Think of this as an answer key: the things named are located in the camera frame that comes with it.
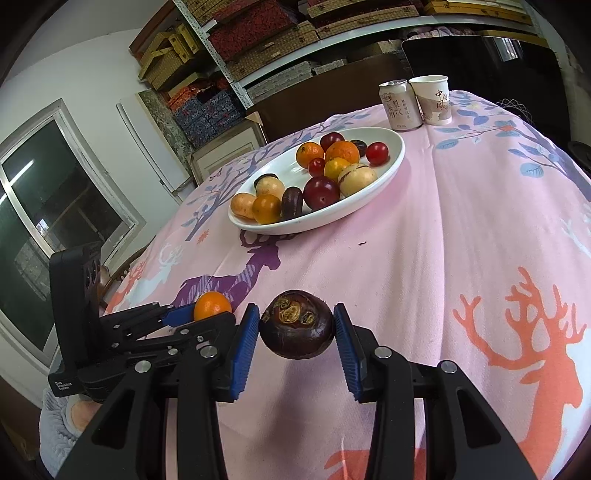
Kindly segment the left hand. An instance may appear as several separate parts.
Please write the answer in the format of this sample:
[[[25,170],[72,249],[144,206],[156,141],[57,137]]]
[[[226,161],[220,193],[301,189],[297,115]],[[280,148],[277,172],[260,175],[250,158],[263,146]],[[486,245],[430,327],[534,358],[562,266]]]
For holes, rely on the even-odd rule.
[[[100,409],[101,404],[80,396],[68,398],[66,420],[69,430],[80,436]]]

